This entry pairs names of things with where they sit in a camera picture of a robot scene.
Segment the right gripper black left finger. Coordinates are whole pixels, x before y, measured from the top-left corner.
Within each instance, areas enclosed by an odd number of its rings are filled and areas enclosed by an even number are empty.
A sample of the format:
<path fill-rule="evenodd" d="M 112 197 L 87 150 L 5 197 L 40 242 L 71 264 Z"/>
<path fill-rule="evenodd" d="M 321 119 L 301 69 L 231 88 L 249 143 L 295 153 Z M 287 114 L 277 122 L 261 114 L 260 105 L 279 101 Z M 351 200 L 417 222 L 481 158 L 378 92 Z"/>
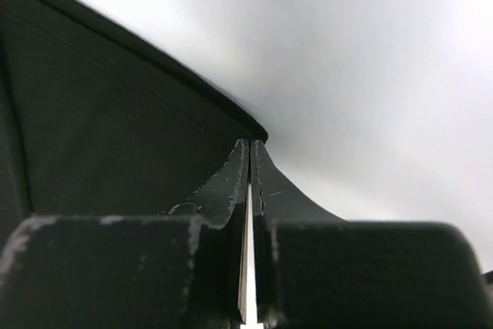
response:
<path fill-rule="evenodd" d="M 30 217 L 1 255 L 3 328 L 237 328 L 250 144 L 161 216 Z"/>

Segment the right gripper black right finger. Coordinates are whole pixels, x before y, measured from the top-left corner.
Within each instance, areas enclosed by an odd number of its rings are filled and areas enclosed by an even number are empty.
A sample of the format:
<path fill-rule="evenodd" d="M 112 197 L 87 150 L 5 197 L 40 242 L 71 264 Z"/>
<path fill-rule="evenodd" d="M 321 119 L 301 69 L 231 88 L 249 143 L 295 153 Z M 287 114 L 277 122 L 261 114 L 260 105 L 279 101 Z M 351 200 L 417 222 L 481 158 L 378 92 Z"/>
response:
<path fill-rule="evenodd" d="M 446 223 L 346 221 L 250 145 L 257 316 L 267 328 L 489 328 L 475 254 Z"/>

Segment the black tank top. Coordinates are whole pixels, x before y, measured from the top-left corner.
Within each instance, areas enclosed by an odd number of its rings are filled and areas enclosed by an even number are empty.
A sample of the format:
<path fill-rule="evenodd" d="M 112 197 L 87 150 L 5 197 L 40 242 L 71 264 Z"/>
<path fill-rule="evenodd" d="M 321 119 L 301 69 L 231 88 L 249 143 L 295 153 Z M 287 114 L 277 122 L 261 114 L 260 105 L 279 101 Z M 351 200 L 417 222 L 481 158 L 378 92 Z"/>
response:
<path fill-rule="evenodd" d="M 1 0 L 1 238 L 31 214 L 160 214 L 266 130 L 76 0 Z"/>

